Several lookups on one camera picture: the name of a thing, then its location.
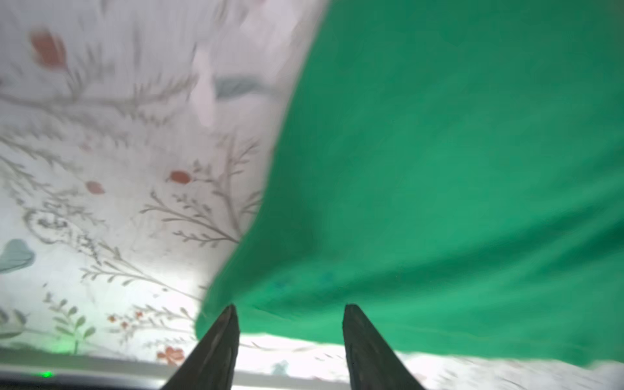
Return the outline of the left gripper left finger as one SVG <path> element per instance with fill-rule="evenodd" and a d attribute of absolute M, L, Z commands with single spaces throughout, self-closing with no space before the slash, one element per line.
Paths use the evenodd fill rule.
<path fill-rule="evenodd" d="M 236 307 L 229 305 L 161 389 L 232 389 L 240 332 Z"/>

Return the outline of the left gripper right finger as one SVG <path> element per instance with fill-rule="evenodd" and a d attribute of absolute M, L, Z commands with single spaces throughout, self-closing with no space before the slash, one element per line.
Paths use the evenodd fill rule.
<path fill-rule="evenodd" d="M 343 336 L 352 390 L 424 390 L 358 305 L 344 309 Z"/>

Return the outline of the green tank top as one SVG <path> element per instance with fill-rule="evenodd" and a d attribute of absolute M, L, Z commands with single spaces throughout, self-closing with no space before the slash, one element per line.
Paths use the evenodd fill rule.
<path fill-rule="evenodd" d="M 623 4 L 333 1 L 201 307 L 339 344 L 623 359 Z"/>

